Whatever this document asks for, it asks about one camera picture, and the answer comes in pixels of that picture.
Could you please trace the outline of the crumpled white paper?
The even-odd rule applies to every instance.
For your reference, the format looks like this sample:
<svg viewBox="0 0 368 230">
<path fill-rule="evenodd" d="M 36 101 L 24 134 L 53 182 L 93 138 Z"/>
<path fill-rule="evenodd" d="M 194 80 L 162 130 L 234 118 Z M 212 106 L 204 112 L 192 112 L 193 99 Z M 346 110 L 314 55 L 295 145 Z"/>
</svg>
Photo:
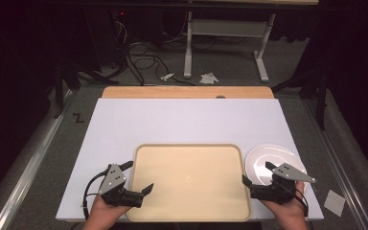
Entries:
<svg viewBox="0 0 368 230">
<path fill-rule="evenodd" d="M 215 82 L 219 82 L 219 80 L 213 73 L 207 73 L 201 75 L 199 82 L 203 84 L 214 84 Z"/>
</svg>

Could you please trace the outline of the white metal desk frame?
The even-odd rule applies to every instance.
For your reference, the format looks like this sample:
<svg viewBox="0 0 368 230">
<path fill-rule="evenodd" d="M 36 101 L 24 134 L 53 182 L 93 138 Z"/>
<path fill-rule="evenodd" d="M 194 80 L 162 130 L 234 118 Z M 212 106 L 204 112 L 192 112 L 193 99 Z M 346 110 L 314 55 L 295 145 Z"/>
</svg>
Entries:
<svg viewBox="0 0 368 230">
<path fill-rule="evenodd" d="M 253 58 L 258 69 L 261 82 L 269 82 L 269 77 L 265 69 L 263 55 L 274 25 L 276 15 L 271 14 L 266 21 L 236 21 L 223 19 L 193 19 L 193 13 L 187 13 L 187 35 L 186 53 L 184 58 L 184 78 L 192 76 L 193 64 L 193 36 L 233 36 L 233 37 L 253 37 L 262 40 L 259 50 L 253 52 Z"/>
</svg>

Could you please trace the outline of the person's right hand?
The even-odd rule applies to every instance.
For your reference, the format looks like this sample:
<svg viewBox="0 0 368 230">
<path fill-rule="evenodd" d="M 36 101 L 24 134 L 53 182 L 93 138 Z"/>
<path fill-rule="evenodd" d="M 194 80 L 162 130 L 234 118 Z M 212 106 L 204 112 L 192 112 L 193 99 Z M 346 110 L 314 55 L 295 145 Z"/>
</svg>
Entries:
<svg viewBox="0 0 368 230">
<path fill-rule="evenodd" d="M 304 207 L 297 199 L 284 204 L 262 200 L 262 204 L 274 214 L 278 223 L 305 220 Z"/>
</svg>

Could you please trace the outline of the dark equipment with red light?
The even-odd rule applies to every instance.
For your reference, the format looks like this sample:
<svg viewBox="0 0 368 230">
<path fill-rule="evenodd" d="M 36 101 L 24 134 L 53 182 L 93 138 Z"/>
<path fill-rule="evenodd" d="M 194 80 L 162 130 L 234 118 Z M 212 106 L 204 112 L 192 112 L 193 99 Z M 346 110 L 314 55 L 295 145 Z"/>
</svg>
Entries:
<svg viewBox="0 0 368 230">
<path fill-rule="evenodd" d="M 121 21 L 122 16 L 124 16 L 122 11 L 108 11 L 117 66 L 121 66 L 126 61 L 128 54 L 128 32 L 126 25 Z"/>
</svg>

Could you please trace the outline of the wooden table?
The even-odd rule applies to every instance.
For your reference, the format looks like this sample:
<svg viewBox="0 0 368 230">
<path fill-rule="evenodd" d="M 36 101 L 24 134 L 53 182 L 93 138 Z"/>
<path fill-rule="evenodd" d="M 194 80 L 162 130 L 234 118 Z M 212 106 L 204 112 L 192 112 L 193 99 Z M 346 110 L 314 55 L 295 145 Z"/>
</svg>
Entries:
<svg viewBox="0 0 368 230">
<path fill-rule="evenodd" d="M 266 86 L 109 86 L 106 99 L 273 99 Z"/>
</svg>

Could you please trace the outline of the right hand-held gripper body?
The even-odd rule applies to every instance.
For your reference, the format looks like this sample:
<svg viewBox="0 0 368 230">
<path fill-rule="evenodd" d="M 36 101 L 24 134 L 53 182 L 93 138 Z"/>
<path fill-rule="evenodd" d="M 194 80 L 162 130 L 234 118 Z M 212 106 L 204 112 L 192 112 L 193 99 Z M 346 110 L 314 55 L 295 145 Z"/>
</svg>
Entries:
<svg viewBox="0 0 368 230">
<path fill-rule="evenodd" d="M 292 201 L 296 197 L 297 181 L 315 183 L 316 179 L 299 171 L 288 163 L 283 163 L 272 171 L 270 185 L 257 185 L 252 182 L 252 188 L 249 189 L 250 196 L 259 200 L 284 204 Z"/>
</svg>

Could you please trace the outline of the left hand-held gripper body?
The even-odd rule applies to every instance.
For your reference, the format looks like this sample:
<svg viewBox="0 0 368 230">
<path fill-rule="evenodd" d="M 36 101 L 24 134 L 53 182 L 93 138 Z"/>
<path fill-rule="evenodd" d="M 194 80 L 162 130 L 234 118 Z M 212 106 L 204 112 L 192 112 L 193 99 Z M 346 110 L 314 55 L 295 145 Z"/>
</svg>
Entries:
<svg viewBox="0 0 368 230">
<path fill-rule="evenodd" d="M 99 195 L 112 206 L 128 206 L 140 208 L 143 194 L 131 192 L 125 188 L 127 178 L 118 164 L 111 164 L 100 186 Z"/>
</svg>

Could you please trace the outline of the person's left hand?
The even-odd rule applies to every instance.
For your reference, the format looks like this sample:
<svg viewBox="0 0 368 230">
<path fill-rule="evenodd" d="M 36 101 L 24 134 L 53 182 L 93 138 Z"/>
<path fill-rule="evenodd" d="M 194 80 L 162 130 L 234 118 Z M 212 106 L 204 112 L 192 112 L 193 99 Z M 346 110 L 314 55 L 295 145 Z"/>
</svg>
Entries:
<svg viewBox="0 0 368 230">
<path fill-rule="evenodd" d="M 101 223 L 115 223 L 121 216 L 130 210 L 128 206 L 112 206 L 107 204 L 100 195 L 97 195 L 93 201 L 90 220 Z"/>
</svg>

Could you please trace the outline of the white round plate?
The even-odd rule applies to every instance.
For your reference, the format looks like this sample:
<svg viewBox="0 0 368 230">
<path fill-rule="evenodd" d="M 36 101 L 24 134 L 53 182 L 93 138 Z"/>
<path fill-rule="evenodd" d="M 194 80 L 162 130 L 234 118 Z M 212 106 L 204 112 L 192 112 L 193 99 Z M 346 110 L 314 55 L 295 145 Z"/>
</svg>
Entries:
<svg viewBox="0 0 368 230">
<path fill-rule="evenodd" d="M 254 184 L 265 186 L 271 184 L 272 171 L 265 166 L 266 162 L 276 167 L 288 163 L 302 173 L 306 172 L 298 154 L 278 145 L 260 145 L 248 153 L 244 163 L 246 175 Z"/>
</svg>

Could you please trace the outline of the beige plastic tray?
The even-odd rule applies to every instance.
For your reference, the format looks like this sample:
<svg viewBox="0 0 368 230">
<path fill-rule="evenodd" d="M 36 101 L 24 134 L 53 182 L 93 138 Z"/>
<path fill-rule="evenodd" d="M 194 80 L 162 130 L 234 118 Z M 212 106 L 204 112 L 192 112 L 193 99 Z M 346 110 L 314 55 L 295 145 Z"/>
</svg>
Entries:
<svg viewBox="0 0 368 230">
<path fill-rule="evenodd" d="M 153 188 L 126 216 L 135 222 L 247 221 L 252 208 L 243 174 L 235 145 L 143 145 L 130 189 Z"/>
</svg>

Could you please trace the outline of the flat white paper square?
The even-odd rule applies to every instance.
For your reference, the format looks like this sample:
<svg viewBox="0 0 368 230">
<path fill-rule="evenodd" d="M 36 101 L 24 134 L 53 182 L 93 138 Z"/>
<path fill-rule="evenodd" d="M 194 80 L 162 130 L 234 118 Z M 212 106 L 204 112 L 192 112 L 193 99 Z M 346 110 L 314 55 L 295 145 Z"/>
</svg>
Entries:
<svg viewBox="0 0 368 230">
<path fill-rule="evenodd" d="M 345 202 L 346 199 L 343 196 L 337 194 L 332 190 L 329 190 L 324 203 L 324 207 L 338 217 L 341 217 L 344 210 Z"/>
</svg>

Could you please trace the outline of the black metal stand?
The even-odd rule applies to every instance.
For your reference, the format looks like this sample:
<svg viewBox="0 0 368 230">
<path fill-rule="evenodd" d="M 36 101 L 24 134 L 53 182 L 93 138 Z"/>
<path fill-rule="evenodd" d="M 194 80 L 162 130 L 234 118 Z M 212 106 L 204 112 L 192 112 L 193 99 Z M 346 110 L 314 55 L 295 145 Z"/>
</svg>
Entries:
<svg viewBox="0 0 368 230">
<path fill-rule="evenodd" d="M 273 86 L 271 90 L 273 93 L 277 93 L 285 88 L 300 85 L 299 96 L 301 99 L 316 99 L 315 119 L 319 127 L 324 130 L 328 71 L 328 67 L 317 64 L 312 69 Z"/>
<path fill-rule="evenodd" d="M 87 76 L 92 79 L 99 81 L 101 83 L 107 83 L 111 85 L 118 84 L 118 82 L 114 82 L 97 72 L 88 69 L 82 65 L 77 64 L 74 61 L 69 59 L 63 59 L 57 63 L 55 66 L 55 101 L 56 101 L 56 112 L 54 118 L 57 119 L 59 115 L 62 113 L 65 104 L 63 95 L 63 84 L 66 83 L 69 89 L 71 90 L 79 90 L 81 84 L 78 80 L 78 72 L 83 72 Z"/>
</svg>

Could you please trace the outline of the white table board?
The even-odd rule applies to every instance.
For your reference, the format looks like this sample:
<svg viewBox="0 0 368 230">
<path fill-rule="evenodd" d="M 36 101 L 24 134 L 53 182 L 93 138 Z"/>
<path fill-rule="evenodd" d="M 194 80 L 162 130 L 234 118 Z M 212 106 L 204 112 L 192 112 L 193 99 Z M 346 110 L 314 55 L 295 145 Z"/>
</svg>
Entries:
<svg viewBox="0 0 368 230">
<path fill-rule="evenodd" d="M 95 194 L 110 164 L 133 161 L 143 145 L 235 145 L 245 158 L 260 145 L 299 155 L 276 99 L 100 99 L 57 211 L 59 220 L 82 220 L 84 192 Z M 271 219 L 250 197 L 249 220 Z"/>
</svg>

